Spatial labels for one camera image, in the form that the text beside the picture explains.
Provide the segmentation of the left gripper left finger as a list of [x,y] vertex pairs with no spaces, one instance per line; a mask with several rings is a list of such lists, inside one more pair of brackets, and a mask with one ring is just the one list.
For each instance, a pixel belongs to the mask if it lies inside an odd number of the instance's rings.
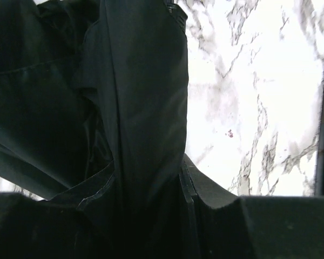
[[0,193],[0,258],[113,258],[108,241],[74,208]]

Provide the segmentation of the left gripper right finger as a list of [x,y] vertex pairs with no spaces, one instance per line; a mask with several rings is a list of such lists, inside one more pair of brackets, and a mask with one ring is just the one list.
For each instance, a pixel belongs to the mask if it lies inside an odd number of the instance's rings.
[[183,258],[324,258],[324,197],[236,196],[187,156],[179,180]]

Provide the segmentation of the black folding umbrella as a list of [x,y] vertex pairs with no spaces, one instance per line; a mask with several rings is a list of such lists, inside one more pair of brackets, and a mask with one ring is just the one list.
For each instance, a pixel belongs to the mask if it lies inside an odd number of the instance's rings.
[[74,208],[113,258],[181,258],[187,15],[0,1],[0,177]]

